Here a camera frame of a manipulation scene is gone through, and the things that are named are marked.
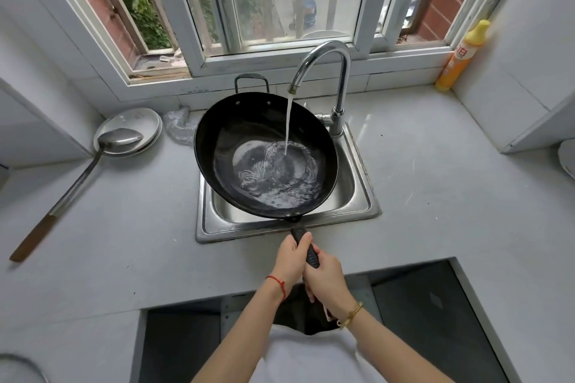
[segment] bracelet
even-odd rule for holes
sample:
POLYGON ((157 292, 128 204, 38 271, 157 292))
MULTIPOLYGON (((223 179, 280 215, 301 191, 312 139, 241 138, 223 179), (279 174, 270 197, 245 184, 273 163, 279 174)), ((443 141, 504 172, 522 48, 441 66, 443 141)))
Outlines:
POLYGON ((277 283, 279 283, 279 287, 282 288, 282 292, 284 293, 284 298, 282 299, 285 300, 286 299, 286 283, 282 282, 279 278, 274 277, 274 276, 267 276, 266 278, 272 278, 275 281, 277 281, 277 283))
POLYGON ((358 303, 358 305, 355 307, 355 309, 353 309, 353 310, 349 313, 349 315, 348 315, 348 317, 347 317, 347 319, 346 319, 345 321, 341 322, 340 320, 338 320, 338 327, 339 327, 339 329, 340 329, 340 330, 345 329, 345 328, 348 326, 348 324, 351 322, 351 320, 353 320, 354 316, 356 316, 356 314, 359 312, 359 310, 360 310, 362 307, 363 307, 363 303, 360 301, 360 302, 358 303))

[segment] dish soap bottle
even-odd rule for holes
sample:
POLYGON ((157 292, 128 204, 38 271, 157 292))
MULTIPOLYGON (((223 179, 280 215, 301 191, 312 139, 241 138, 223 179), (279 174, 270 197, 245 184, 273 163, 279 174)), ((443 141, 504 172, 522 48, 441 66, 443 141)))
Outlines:
POLYGON ((491 25, 489 20, 480 20, 474 30, 465 34, 465 37, 461 40, 449 59, 449 62, 441 72, 441 75, 435 82, 435 89, 437 91, 444 92, 453 86, 461 72, 463 72, 469 64, 475 52, 477 52, 477 49, 485 43, 485 32, 489 25, 491 25))

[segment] white plate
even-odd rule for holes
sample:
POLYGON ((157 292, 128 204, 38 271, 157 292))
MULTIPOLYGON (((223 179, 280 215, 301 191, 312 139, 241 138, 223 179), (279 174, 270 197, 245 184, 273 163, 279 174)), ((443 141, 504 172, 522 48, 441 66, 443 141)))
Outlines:
POLYGON ((563 141, 557 153, 563 169, 575 179, 575 139, 563 141))
POLYGON ((122 154, 116 154, 116 155, 110 155, 112 158, 129 158, 130 156, 134 156, 137 155, 139 153, 142 153, 144 150, 147 150, 149 147, 151 147, 152 144, 154 144, 158 138, 160 138, 160 134, 162 133, 162 129, 164 128, 164 123, 162 123, 162 119, 160 118, 160 127, 158 128, 158 132, 156 132, 156 135, 150 140, 149 143, 147 143, 145 146, 141 147, 139 150, 136 151, 132 151, 129 153, 122 153, 122 154))
POLYGON ((114 147, 113 151, 105 151, 107 155, 124 155, 126 153, 131 153, 144 147, 148 144, 152 138, 158 132, 158 128, 162 119, 160 116, 151 109, 148 108, 136 108, 133 110, 127 110, 119 113, 118 115, 108 118, 103 122, 96 134, 94 135, 94 149, 98 150, 98 137, 102 133, 118 129, 120 127, 126 127, 128 129, 134 129, 144 135, 144 138, 140 139, 137 143, 128 144, 126 146, 114 147))

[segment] chrome faucet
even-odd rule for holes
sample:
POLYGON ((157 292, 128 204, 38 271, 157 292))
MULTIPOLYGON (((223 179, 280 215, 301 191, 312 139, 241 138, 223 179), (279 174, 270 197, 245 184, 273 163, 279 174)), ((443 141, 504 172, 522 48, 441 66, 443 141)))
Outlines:
POLYGON ((299 63, 296 74, 291 81, 287 92, 290 94, 297 94, 297 89, 309 69, 319 60, 323 55, 328 53, 337 52, 341 56, 341 72, 339 75, 338 97, 334 109, 331 111, 331 116, 318 116, 324 123, 327 123, 328 131, 331 136, 338 137, 343 133, 343 101, 346 98, 347 83, 349 81, 349 71, 351 69, 351 56, 349 49, 341 41, 333 40, 317 46, 299 63))

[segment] countertop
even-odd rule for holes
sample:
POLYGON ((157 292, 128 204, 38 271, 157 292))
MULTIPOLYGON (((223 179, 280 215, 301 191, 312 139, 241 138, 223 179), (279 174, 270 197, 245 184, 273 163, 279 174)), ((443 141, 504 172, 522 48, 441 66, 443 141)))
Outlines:
MULTIPOLYGON (((319 112, 334 98, 306 101, 319 112)), ((346 274, 457 257, 521 380, 572 377, 575 182, 553 151, 500 155, 459 101, 431 86, 349 95, 346 116, 383 214, 315 228, 314 241, 346 274)), ((0 349, 29 350, 62 375, 77 360, 52 360, 47 329, 119 324, 125 341, 111 332, 109 347, 129 363, 106 379, 128 381, 138 310, 256 289, 284 234, 198 244, 194 154, 162 136, 103 161, 46 240, 12 265, 7 256, 85 166, 17 171, 0 192, 0 349)), ((102 345, 61 348, 74 358, 102 345)))

